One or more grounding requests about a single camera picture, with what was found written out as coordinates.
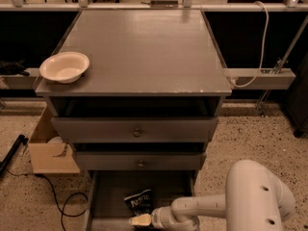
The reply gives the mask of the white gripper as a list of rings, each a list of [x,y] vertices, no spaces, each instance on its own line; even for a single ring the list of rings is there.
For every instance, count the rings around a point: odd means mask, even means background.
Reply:
[[[142,214],[129,219],[132,226],[149,226],[151,223],[156,229],[173,231],[174,215],[170,207],[161,207],[155,209],[151,216]]]

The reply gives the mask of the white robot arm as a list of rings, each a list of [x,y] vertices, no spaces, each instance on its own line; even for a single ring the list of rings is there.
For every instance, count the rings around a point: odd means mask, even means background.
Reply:
[[[200,231],[199,218],[226,220],[226,231],[283,231],[295,212],[290,188],[263,165],[241,160],[228,170],[225,192],[180,197],[171,205],[129,220],[132,226],[166,231]]]

